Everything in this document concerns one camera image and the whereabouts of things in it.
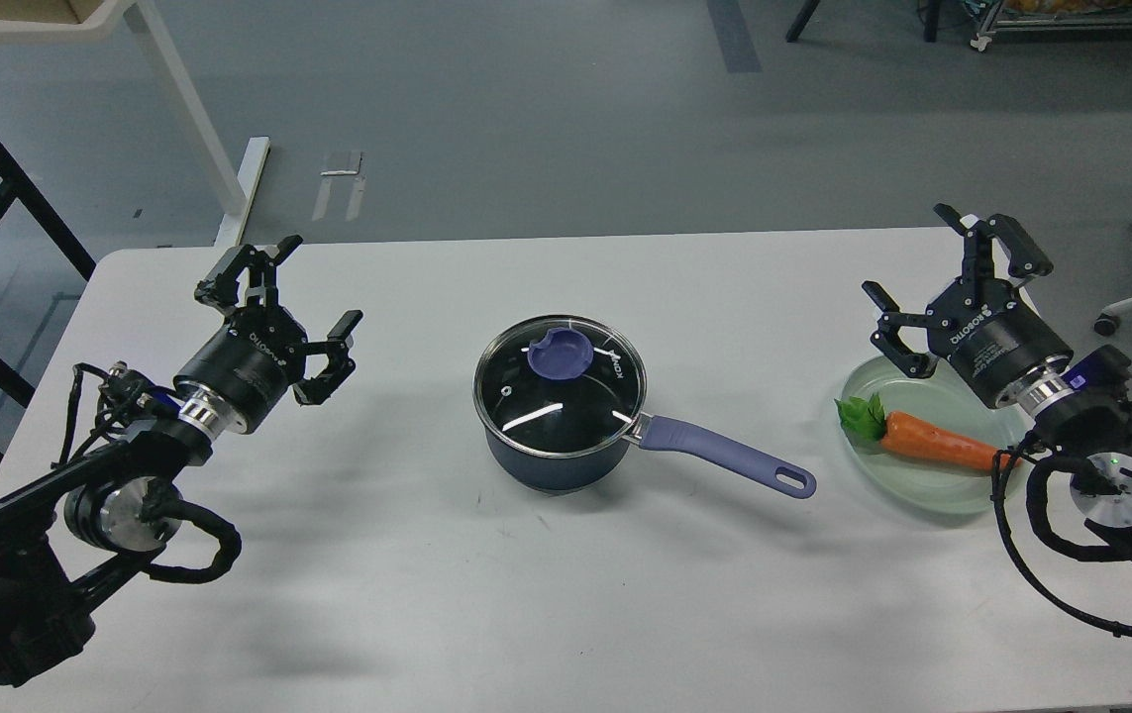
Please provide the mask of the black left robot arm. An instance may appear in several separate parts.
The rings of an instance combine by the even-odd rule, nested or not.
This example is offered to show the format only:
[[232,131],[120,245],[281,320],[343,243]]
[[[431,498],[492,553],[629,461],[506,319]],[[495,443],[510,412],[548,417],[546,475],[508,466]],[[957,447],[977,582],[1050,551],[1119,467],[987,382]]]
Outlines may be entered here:
[[80,654],[95,610],[137,574],[203,585],[231,572],[243,538],[175,478],[222,433],[252,433],[285,393],[320,405],[355,370],[361,311],[311,340],[280,303],[277,268],[302,243],[228,249],[194,290],[223,321],[172,385],[121,362],[96,370],[86,441],[63,443],[48,474],[0,497],[0,685]]

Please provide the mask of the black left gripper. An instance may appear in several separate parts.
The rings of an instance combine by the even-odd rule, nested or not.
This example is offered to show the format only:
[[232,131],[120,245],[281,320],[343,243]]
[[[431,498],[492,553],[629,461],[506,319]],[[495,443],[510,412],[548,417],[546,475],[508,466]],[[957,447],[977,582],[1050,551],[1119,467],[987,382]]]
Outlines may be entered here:
[[[232,432],[252,433],[290,384],[300,405],[318,406],[357,369],[350,351],[362,310],[341,316],[321,342],[306,342],[303,326],[276,308],[277,268],[300,244],[302,237],[289,235],[274,247],[230,248],[195,285],[195,301],[228,319],[177,372],[173,387],[185,396],[198,388],[216,394],[234,411]],[[307,356],[327,362],[300,378]]]

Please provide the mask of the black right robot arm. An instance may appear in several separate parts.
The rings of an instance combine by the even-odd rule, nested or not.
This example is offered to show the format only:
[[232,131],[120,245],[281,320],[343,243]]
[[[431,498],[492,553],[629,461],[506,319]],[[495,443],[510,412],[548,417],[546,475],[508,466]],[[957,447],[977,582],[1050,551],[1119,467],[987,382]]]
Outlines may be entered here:
[[1132,638],[1132,626],[1082,612],[1028,567],[1006,518],[1006,487],[1035,455],[1024,488],[1034,536],[1074,562],[1132,562],[1132,401],[1130,356],[1073,349],[1024,302],[1028,280],[1053,263],[1013,217],[934,207],[963,240],[961,270],[919,313],[906,313],[876,281],[863,289],[880,315],[871,344],[904,377],[946,364],[987,409],[1017,406],[1032,421],[1021,443],[992,457],[992,516],[1006,555],[1041,598],[1069,617]]

